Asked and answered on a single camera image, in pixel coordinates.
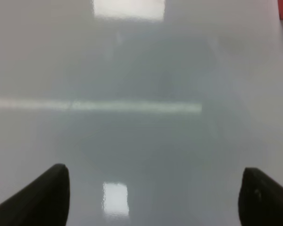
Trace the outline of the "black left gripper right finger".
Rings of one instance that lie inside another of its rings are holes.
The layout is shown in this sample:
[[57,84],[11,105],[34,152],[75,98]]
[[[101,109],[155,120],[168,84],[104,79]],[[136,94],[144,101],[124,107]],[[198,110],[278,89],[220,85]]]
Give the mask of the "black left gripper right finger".
[[245,168],[238,197],[242,226],[283,226],[283,187],[258,168]]

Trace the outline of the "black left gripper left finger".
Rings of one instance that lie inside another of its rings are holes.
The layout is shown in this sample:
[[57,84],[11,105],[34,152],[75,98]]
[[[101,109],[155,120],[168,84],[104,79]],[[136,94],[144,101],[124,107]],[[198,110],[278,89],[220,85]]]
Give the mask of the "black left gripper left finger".
[[69,206],[69,171],[58,163],[0,204],[0,226],[65,226]]

